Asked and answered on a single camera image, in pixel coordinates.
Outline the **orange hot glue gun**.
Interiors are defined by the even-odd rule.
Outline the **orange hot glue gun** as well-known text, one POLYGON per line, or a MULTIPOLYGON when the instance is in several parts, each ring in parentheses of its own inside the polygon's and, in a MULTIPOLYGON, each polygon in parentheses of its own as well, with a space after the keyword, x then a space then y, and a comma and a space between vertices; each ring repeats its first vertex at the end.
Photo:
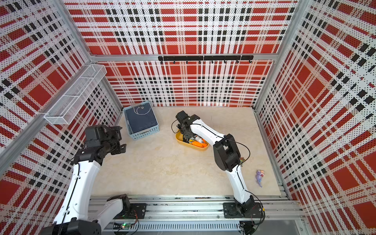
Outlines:
POLYGON ((197 148, 206 148, 208 146, 207 142, 205 144, 201 144, 197 141, 195 141, 194 139, 190 139, 189 140, 189 143, 197 148))

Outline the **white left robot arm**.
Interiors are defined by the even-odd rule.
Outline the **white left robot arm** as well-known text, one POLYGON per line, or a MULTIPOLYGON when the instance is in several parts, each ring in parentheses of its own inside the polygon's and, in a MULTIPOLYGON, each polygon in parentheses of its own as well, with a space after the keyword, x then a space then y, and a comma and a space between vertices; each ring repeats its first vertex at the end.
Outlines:
POLYGON ((114 218, 134 219, 131 228, 145 218, 146 204, 132 204, 126 194, 107 199, 103 209, 89 218, 89 202, 95 179, 107 154, 126 152, 121 127, 94 125, 85 129, 86 142, 73 158, 73 173, 63 204, 53 223, 42 235, 100 235, 114 218))

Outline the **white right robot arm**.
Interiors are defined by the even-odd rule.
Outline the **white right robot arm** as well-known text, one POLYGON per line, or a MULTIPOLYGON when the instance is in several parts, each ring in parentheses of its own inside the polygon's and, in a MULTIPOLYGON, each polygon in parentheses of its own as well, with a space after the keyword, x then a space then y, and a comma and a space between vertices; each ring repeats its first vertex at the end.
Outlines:
POLYGON ((176 115, 177 125, 183 135, 183 141, 188 142, 200 137, 213 148, 216 165, 226 173, 234 194, 234 203, 224 205, 226 218, 259 218, 262 222, 265 214, 262 203, 252 194, 245 184, 241 172, 241 153, 231 134, 221 134, 208 125, 197 115, 189 116, 185 111, 176 115))

